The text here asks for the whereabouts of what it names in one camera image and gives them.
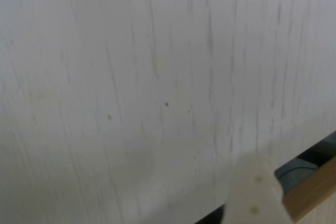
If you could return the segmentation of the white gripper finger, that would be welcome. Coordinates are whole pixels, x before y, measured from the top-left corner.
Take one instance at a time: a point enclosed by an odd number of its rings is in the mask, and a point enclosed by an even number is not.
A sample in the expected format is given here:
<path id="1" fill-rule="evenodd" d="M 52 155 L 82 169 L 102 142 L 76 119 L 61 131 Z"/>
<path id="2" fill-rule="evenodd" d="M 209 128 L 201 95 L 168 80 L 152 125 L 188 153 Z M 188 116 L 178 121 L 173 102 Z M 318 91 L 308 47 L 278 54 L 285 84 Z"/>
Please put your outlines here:
<path id="1" fill-rule="evenodd" d="M 292 223 L 282 203 L 283 195 L 268 160 L 246 154 L 236 164 L 223 223 Z"/>

